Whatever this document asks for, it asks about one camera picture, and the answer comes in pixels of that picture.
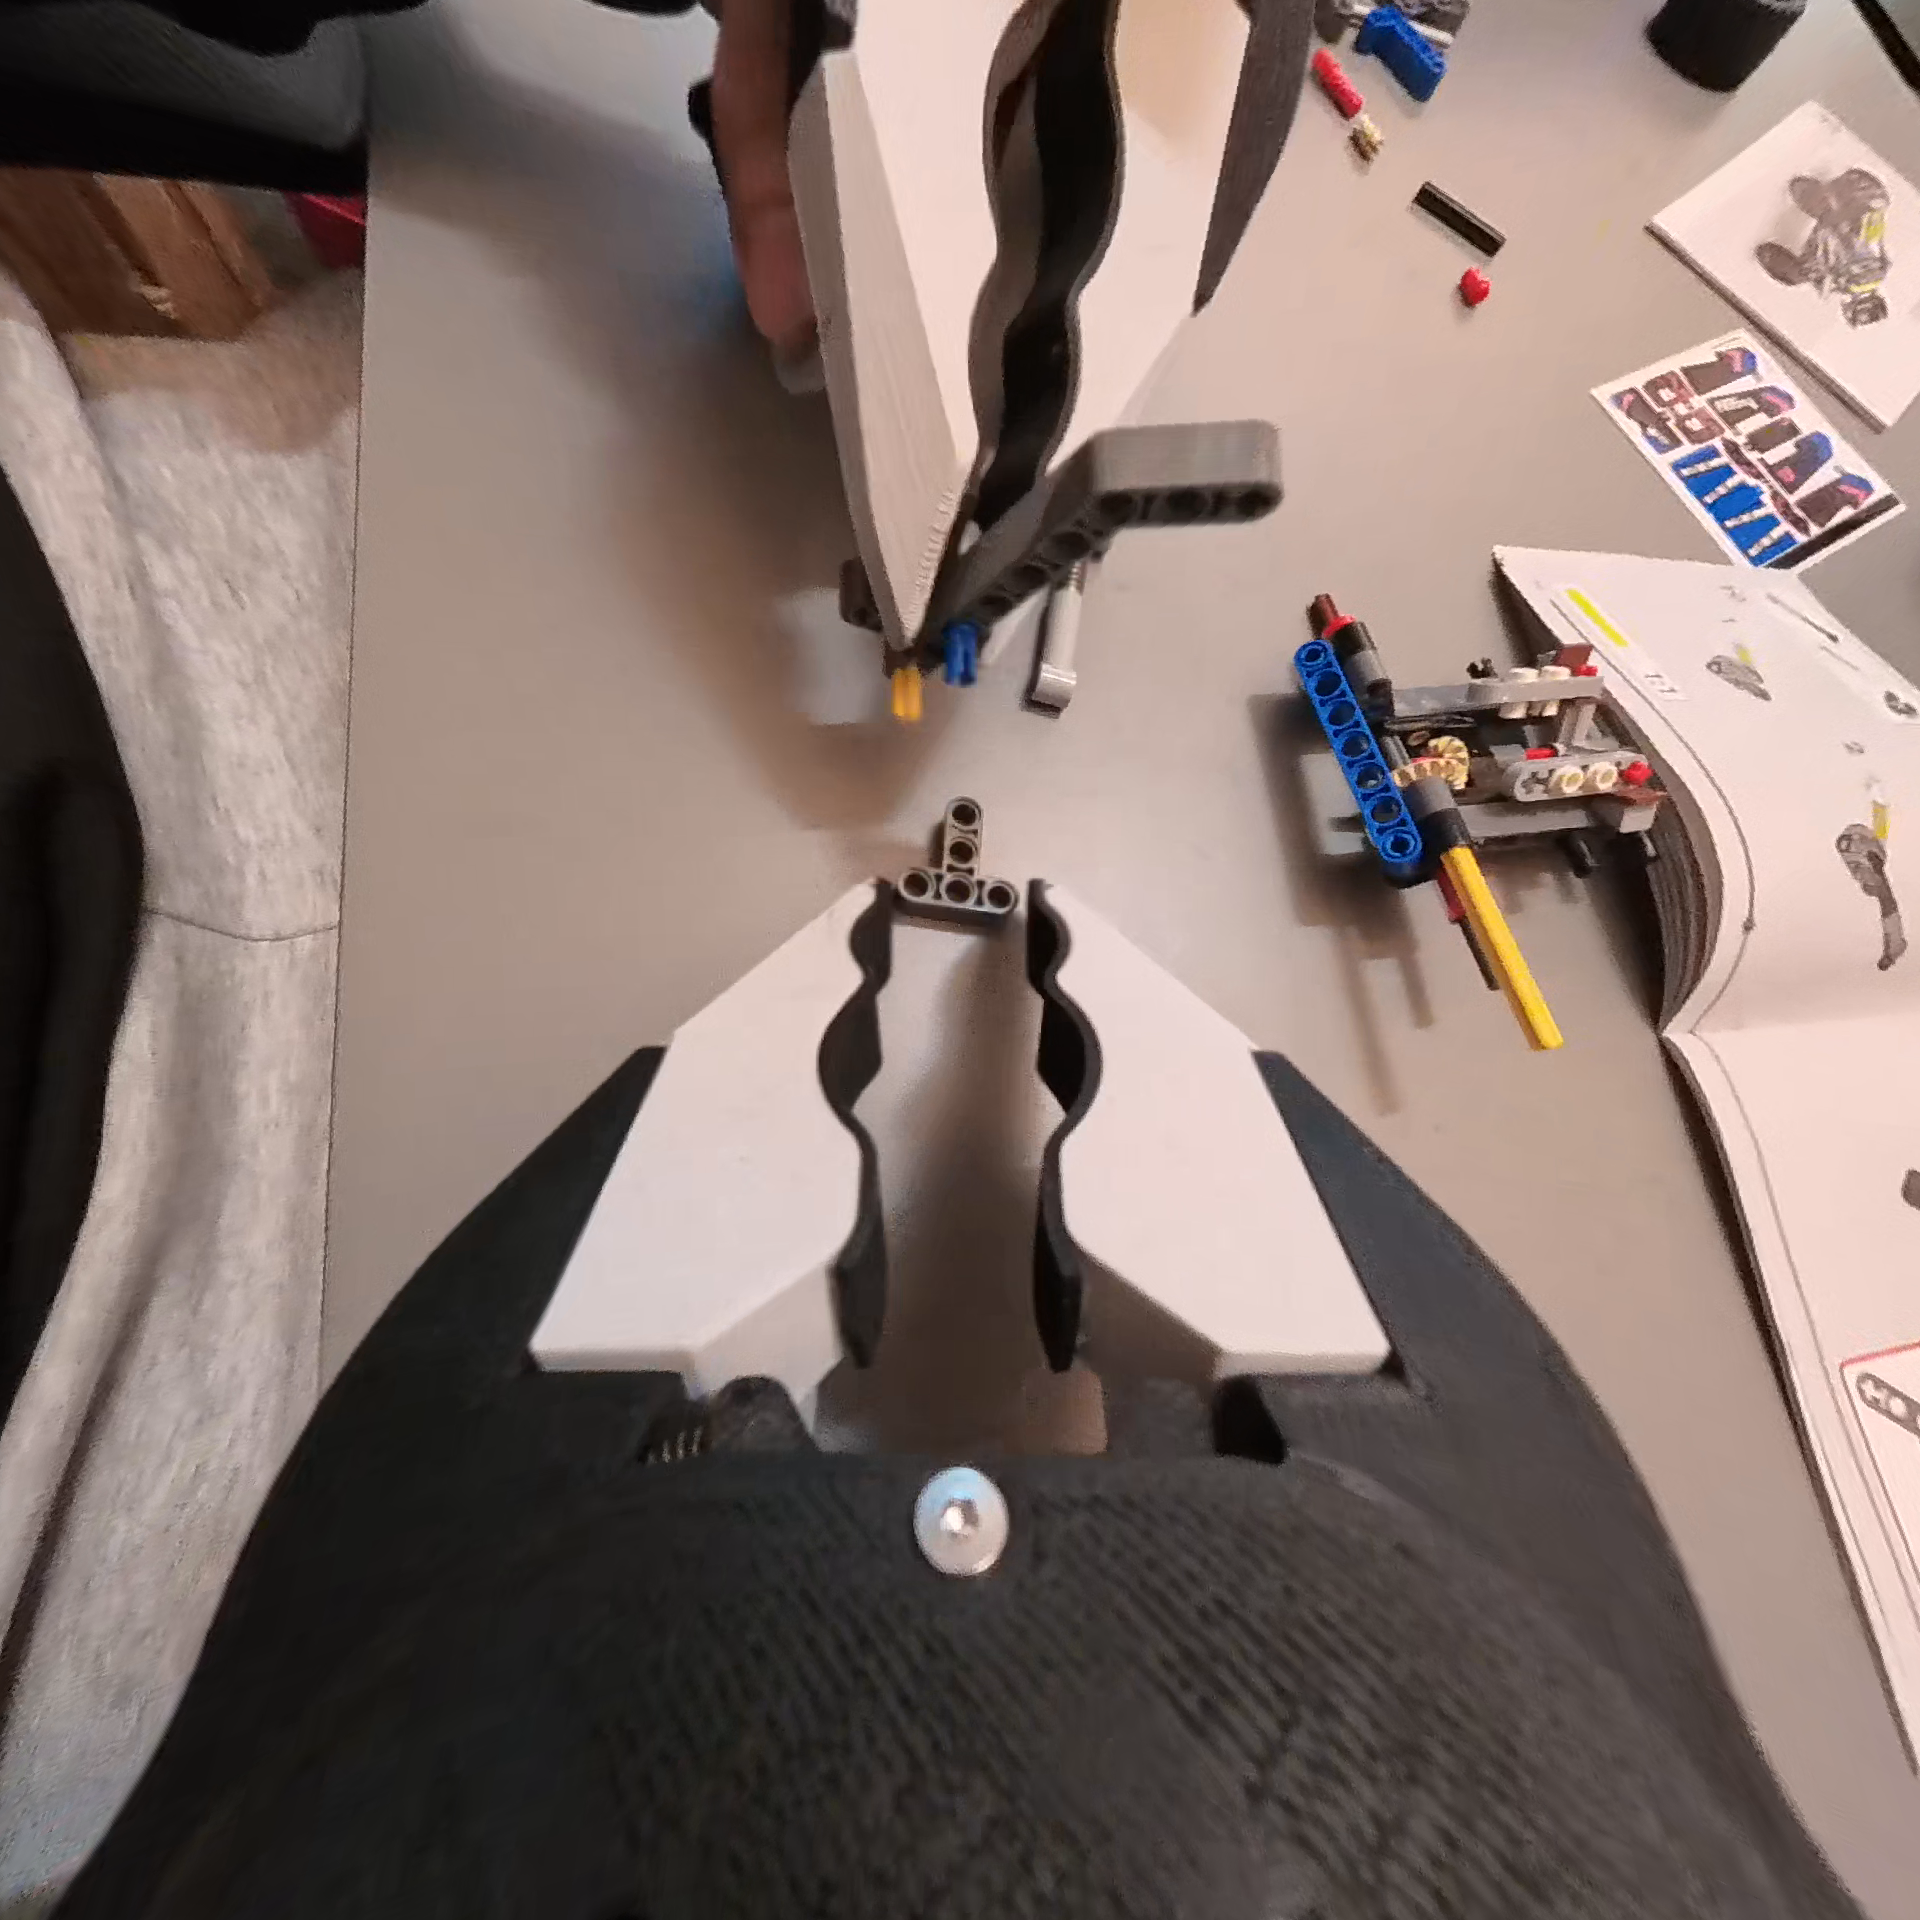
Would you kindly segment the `lego chassis with blue beam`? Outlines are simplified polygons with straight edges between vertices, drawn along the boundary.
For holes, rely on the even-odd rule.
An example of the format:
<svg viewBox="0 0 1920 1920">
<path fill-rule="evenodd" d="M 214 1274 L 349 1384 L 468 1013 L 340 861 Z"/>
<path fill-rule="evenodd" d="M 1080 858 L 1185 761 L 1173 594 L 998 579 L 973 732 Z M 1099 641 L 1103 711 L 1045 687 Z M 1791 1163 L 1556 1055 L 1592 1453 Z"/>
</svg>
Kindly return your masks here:
<svg viewBox="0 0 1920 1920">
<path fill-rule="evenodd" d="M 1310 771 L 1327 805 L 1324 843 L 1396 895 L 1435 895 L 1479 980 L 1528 1049 L 1565 1039 L 1491 881 L 1496 853 L 1553 853 L 1592 877 L 1651 873 L 1669 793 L 1631 738 L 1595 650 L 1534 663 L 1470 661 L 1448 684 L 1396 679 L 1374 635 L 1331 594 L 1305 610 L 1291 672 L 1311 722 Z"/>
</svg>

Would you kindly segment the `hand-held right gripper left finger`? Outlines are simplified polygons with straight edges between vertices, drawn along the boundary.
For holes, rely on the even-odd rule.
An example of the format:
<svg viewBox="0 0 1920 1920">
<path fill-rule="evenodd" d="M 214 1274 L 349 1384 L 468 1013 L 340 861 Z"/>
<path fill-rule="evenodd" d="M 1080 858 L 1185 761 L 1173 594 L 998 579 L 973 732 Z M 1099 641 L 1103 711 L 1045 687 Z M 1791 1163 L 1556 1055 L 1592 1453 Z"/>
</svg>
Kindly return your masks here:
<svg viewBox="0 0 1920 1920">
<path fill-rule="evenodd" d="M 891 963 L 893 888 L 868 881 L 684 1023 L 532 1332 L 544 1371 L 813 1397 L 872 1365 L 888 1255 L 856 1103 Z"/>
</svg>

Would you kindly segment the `person's left hand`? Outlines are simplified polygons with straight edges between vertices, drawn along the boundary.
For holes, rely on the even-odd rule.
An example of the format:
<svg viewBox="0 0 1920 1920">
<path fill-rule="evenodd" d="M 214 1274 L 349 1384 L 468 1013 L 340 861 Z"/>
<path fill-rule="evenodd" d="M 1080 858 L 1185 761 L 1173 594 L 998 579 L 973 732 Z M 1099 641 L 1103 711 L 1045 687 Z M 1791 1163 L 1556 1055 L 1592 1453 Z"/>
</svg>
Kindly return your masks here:
<svg viewBox="0 0 1920 1920">
<path fill-rule="evenodd" d="M 784 373 L 817 351 L 799 218 L 787 163 L 790 12 L 710 2 L 710 141 L 749 321 Z"/>
</svg>

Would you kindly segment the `lego sticker sheet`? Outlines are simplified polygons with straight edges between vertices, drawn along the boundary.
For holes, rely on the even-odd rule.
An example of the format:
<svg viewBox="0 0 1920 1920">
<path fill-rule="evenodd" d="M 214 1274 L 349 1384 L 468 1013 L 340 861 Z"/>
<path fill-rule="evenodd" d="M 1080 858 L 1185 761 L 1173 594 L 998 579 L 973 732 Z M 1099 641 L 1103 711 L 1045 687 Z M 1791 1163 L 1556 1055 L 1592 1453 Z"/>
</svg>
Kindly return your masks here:
<svg viewBox="0 0 1920 1920">
<path fill-rule="evenodd" d="M 1811 385 L 1743 328 L 1590 399 L 1734 564 L 1798 575 L 1907 514 Z"/>
</svg>

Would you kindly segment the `person's dark trousers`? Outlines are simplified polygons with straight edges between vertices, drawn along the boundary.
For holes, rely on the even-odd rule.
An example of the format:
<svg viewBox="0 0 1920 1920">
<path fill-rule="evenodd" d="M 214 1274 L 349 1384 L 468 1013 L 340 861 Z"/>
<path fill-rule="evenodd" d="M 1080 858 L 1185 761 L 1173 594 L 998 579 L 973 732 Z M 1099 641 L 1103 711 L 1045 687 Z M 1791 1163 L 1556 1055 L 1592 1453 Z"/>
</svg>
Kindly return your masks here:
<svg viewBox="0 0 1920 1920">
<path fill-rule="evenodd" d="M 57 1300 L 102 1151 L 142 906 L 102 692 L 3 485 L 3 1410 Z"/>
</svg>

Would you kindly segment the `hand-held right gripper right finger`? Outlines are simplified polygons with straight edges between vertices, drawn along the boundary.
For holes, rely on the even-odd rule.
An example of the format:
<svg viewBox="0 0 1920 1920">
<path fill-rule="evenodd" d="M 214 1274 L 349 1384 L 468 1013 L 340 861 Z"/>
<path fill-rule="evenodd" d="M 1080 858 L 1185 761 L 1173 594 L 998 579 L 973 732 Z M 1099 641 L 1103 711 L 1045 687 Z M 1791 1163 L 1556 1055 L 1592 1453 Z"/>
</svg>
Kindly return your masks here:
<svg viewBox="0 0 1920 1920">
<path fill-rule="evenodd" d="M 1056 881 L 1027 890 L 1024 971 L 1057 1111 L 1032 1244 L 1046 1368 L 1377 1373 L 1387 1331 L 1257 1045 Z"/>
</svg>

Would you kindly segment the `blue lego piece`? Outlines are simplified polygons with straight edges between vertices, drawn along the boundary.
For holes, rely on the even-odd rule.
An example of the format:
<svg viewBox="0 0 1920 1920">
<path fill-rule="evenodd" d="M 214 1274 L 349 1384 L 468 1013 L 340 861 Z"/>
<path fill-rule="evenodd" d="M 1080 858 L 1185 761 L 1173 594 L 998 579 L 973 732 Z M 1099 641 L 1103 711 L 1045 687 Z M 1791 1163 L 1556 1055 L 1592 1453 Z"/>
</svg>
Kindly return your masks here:
<svg viewBox="0 0 1920 1920">
<path fill-rule="evenodd" d="M 1437 29 L 1396 4 L 1377 4 L 1359 17 L 1353 50 L 1357 58 L 1377 59 L 1417 105 L 1431 100 L 1448 73 L 1448 50 Z"/>
</svg>

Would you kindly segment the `person's grey sweatshirt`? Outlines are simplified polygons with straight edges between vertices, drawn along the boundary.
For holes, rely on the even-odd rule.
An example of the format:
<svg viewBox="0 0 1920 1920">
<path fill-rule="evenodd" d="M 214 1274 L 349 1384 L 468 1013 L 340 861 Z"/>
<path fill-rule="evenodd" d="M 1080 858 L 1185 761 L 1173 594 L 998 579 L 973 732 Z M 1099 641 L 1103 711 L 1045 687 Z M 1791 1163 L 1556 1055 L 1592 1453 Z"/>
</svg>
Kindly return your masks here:
<svg viewBox="0 0 1920 1920">
<path fill-rule="evenodd" d="M 6 1440 L 9 1713 L 160 1713 L 320 1386 L 363 282 L 238 344 L 57 346 L 4 290 L 4 471 L 142 827 L 65 1296 Z"/>
</svg>

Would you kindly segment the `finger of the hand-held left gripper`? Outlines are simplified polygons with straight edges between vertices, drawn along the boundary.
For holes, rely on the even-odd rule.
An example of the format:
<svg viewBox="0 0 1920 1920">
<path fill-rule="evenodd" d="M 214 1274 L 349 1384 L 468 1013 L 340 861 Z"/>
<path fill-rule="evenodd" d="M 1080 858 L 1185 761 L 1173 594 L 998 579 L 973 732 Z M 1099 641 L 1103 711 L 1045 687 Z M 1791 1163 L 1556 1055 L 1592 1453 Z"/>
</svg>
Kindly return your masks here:
<svg viewBox="0 0 1920 1920">
<path fill-rule="evenodd" d="M 975 328 L 988 531 L 1093 435 L 1128 426 L 1214 297 L 1284 153 L 1315 4 L 1057 4 L 1004 91 L 1030 132 L 1032 231 Z"/>
<path fill-rule="evenodd" d="M 998 252 L 988 90 L 1016 2 L 864 2 L 787 129 L 837 458 L 884 644 L 923 631 L 980 451 L 975 305 Z"/>
</svg>

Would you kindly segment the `black cup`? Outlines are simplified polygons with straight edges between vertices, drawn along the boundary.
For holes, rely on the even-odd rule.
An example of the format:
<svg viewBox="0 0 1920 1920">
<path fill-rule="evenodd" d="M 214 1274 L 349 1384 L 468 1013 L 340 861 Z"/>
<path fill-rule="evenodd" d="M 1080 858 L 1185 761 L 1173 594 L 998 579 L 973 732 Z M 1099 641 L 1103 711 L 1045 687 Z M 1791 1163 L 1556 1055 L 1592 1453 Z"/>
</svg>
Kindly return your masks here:
<svg viewBox="0 0 1920 1920">
<path fill-rule="evenodd" d="M 1673 75 L 1732 93 L 1774 55 L 1807 2 L 1662 2 L 1644 37 Z"/>
</svg>

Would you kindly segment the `grey lego arm assembly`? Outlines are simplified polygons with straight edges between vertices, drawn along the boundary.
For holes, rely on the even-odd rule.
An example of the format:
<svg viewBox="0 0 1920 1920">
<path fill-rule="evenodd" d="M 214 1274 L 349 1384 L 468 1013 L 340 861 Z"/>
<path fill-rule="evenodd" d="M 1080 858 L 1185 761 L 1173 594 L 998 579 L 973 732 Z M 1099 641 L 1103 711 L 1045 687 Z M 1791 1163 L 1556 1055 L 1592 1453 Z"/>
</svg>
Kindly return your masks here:
<svg viewBox="0 0 1920 1920">
<path fill-rule="evenodd" d="M 1279 432 L 1271 423 L 1113 426 L 948 555 L 918 624 L 887 635 L 876 579 L 856 555 L 840 564 L 837 613 L 877 635 L 891 715 L 913 725 L 928 674 L 971 687 L 991 628 L 1032 594 L 1093 569 L 1119 536 L 1260 521 L 1279 499 Z"/>
</svg>

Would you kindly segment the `dark grey T-shaped lego piece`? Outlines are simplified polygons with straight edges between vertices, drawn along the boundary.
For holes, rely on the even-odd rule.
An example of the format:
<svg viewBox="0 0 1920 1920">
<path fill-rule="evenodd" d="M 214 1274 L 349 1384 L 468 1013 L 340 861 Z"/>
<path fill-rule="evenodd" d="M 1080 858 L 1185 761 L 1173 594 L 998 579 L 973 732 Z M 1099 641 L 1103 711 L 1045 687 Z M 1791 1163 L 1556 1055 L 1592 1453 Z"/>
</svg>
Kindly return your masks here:
<svg viewBox="0 0 1920 1920">
<path fill-rule="evenodd" d="M 947 802 L 928 842 L 928 859 L 895 881 L 895 909 L 917 922 L 957 929 L 1004 925 L 1020 907 L 1020 890 L 983 869 L 985 812 L 960 795 Z"/>
</svg>

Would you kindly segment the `open lego instruction booklet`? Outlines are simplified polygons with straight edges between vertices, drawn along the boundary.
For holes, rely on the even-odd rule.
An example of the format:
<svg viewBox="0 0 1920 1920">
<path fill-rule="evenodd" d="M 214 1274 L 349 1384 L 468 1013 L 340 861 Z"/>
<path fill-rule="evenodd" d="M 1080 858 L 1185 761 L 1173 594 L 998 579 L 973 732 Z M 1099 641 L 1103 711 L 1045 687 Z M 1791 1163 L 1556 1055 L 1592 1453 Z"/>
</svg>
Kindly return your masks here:
<svg viewBox="0 0 1920 1920">
<path fill-rule="evenodd" d="M 1504 544 L 1669 797 L 1662 1039 L 1893 1706 L 1917 1689 L 1915 687 L 1791 575 Z"/>
</svg>

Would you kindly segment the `closed thin instruction booklet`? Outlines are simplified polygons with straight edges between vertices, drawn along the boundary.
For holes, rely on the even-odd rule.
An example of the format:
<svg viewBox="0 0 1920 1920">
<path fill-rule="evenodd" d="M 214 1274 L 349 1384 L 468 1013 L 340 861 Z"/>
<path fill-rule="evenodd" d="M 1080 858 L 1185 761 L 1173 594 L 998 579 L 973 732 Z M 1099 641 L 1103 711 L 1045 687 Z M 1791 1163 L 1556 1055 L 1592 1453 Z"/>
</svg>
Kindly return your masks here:
<svg viewBox="0 0 1920 1920">
<path fill-rule="evenodd" d="M 1819 104 L 1724 163 L 1647 231 L 1863 420 L 1917 395 L 1917 189 Z"/>
</svg>

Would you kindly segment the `dark cloth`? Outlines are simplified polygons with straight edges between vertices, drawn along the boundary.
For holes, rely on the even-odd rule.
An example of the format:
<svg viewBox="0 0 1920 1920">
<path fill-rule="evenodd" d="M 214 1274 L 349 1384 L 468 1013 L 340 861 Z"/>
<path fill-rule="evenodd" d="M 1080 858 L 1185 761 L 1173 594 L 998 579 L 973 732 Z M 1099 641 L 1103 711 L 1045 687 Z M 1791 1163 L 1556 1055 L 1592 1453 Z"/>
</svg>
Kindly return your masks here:
<svg viewBox="0 0 1920 1920">
<path fill-rule="evenodd" d="M 3 4 L 3 163 L 358 194 L 363 2 Z"/>
</svg>

